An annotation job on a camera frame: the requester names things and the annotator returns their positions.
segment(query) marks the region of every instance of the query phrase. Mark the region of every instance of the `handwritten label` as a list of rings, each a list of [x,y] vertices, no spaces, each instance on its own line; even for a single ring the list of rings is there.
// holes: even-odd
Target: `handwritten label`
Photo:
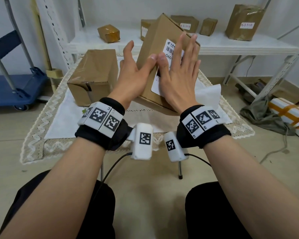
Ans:
[[[180,24],[180,27],[182,29],[186,29],[186,30],[190,30],[190,26],[191,26],[191,24]]]
[[[255,23],[241,23],[240,28],[243,29],[253,29]]]
[[[147,34],[148,29],[145,27],[142,27],[142,36],[145,37]]]
[[[167,61],[168,61],[168,70],[171,69],[171,61],[173,59],[174,49],[175,49],[175,44],[171,40],[167,39],[166,43],[165,43],[165,46],[164,46],[164,49],[163,49],[163,52],[165,53]],[[180,58],[180,62],[182,62],[182,60],[183,60],[183,55],[184,55],[184,50],[182,50],[182,55],[181,55],[181,58]],[[159,79],[160,78],[161,78],[161,73],[158,69],[157,72],[156,72],[154,81],[153,81],[151,91],[158,94],[158,95],[160,95],[160,96],[163,96],[162,92],[159,89]]]

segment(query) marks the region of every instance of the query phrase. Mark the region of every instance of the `person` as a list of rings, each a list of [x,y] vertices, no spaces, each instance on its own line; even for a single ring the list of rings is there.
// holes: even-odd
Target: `person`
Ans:
[[[160,87],[169,104],[182,114],[198,105],[195,81],[200,60],[194,48],[197,35],[187,45],[180,64],[183,33],[171,68],[164,53],[152,54],[138,70],[131,50],[124,48],[118,82],[108,96],[127,109],[145,88],[158,64]],[[224,135],[203,145],[217,182],[198,185],[186,197],[189,238],[299,238],[299,199],[232,139]],[[50,171],[22,187],[0,229],[4,238],[114,238],[115,197],[108,185],[97,181],[105,149],[77,137]]]

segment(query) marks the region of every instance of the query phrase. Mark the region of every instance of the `black pants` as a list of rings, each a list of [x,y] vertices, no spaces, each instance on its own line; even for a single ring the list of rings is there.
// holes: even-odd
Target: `black pants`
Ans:
[[[49,170],[38,174],[19,189],[1,226],[0,234],[48,172]],[[97,180],[92,198],[100,184],[101,182]],[[107,239],[115,238],[112,225],[114,209],[113,190],[103,184],[95,200],[90,201],[77,238],[96,238],[100,235]],[[225,238],[229,235],[235,238],[251,238],[231,208],[218,182],[205,183],[191,189],[186,197],[185,210],[189,239]]]

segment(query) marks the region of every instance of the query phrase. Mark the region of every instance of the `hand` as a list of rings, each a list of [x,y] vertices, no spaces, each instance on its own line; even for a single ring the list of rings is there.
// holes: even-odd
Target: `hand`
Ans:
[[[124,59],[120,62],[120,75],[113,91],[108,97],[117,100],[125,110],[131,101],[139,96],[145,88],[148,76],[154,68],[157,60],[156,54],[151,54],[143,67],[138,70],[132,57],[134,42],[130,41],[124,48]]]
[[[197,60],[199,46],[195,45],[197,35],[191,37],[180,64],[185,36],[186,32],[183,32],[176,43],[170,71],[165,53],[159,53],[157,58],[161,72],[160,89],[166,101],[179,114],[198,104],[195,98],[195,82],[200,65],[200,60]]]

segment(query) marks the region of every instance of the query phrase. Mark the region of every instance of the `blue platform cart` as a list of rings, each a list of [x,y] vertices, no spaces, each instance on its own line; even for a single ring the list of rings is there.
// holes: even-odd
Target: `blue platform cart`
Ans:
[[[16,20],[14,19],[9,0],[4,0],[14,31],[0,38],[0,106],[14,106],[19,111],[29,109],[29,104],[34,103],[39,96],[42,86],[47,81],[47,76],[33,65],[28,50],[24,44]],[[9,75],[1,59],[18,45],[22,46],[24,54],[30,64],[31,75]]]

